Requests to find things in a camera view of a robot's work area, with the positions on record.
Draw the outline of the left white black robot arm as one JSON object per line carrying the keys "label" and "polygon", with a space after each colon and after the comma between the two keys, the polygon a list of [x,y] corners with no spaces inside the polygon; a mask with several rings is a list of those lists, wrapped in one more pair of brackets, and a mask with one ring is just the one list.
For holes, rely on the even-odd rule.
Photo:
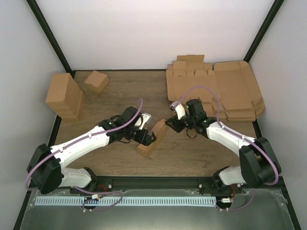
{"label": "left white black robot arm", "polygon": [[155,134],[144,128],[151,119],[150,114],[130,106],[121,115],[102,120],[87,133],[70,141],[51,147],[46,144],[38,146],[27,167],[25,187],[38,189],[42,194],[59,187],[74,187],[83,193],[94,193],[98,188],[95,173],[88,167],[72,169],[68,165],[95,149],[122,139],[149,146],[156,141]]}

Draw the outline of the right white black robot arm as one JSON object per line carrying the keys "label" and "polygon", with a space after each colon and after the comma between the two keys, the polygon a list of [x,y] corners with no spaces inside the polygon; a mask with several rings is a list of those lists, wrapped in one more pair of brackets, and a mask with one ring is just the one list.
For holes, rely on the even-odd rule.
{"label": "right white black robot arm", "polygon": [[278,182],[281,167],[266,138],[244,136],[217,118],[208,117],[199,99],[187,101],[186,107],[175,101],[170,109],[175,115],[166,121],[166,125],[174,131],[180,133],[193,129],[196,134],[222,144],[239,157],[239,166],[226,166],[213,174],[216,192],[224,193],[234,184],[258,188],[263,184],[274,185]]}

